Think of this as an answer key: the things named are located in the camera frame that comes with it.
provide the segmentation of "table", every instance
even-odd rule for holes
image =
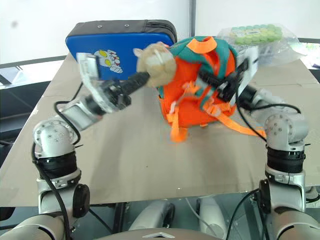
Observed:
[[[32,131],[54,116],[53,103],[71,99],[80,84],[76,61],[69,54],[33,110],[0,169],[0,206],[37,206],[38,172],[31,162]],[[300,60],[260,68],[252,80],[296,105],[309,122],[306,184],[320,184],[320,84]],[[157,91],[143,88],[132,106],[81,132],[76,149],[81,183],[91,203],[119,203],[161,198],[249,191],[265,178],[267,151],[255,136],[242,135],[219,122],[193,127],[186,142],[170,142]]]

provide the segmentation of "white wall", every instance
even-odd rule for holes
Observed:
[[[197,0],[196,35],[223,28],[280,23],[298,38],[320,39],[320,0]]]
[[[66,55],[79,22],[164,19],[189,35],[189,0],[0,0],[0,64]]]

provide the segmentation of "plastic bag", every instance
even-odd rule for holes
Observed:
[[[238,63],[243,61],[244,51],[253,46],[258,46],[260,66],[286,64],[304,56],[294,50],[300,45],[297,36],[281,24],[224,28],[216,37],[226,40],[235,48],[238,52]]]

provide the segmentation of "zipper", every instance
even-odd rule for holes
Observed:
[[[167,29],[167,30],[170,30],[170,32],[173,33],[173,37],[174,37],[174,40],[177,41],[177,36],[176,36],[176,31],[174,30],[174,28],[169,25],[169,24],[166,24],[166,23],[163,23],[163,22],[157,22],[157,21],[149,21],[146,23],[145,25],[146,27],[151,27],[151,28],[162,28],[162,29]]]

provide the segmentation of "tabletop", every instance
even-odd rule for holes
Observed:
[[[36,105],[0,169],[0,206],[37,206],[39,176],[31,159],[34,126],[54,116],[53,104],[72,98],[81,83],[69,54]],[[320,84],[300,60],[262,67],[251,84],[296,105],[309,122],[306,184],[320,184]],[[80,94],[87,94],[83,89]],[[233,118],[244,124],[235,114]],[[170,141],[155,89],[142,88],[132,105],[106,114],[81,132],[76,149],[80,182],[90,188],[92,204],[200,196],[249,191],[265,178],[267,151],[256,136],[247,136],[219,122],[192,127],[183,143]]]

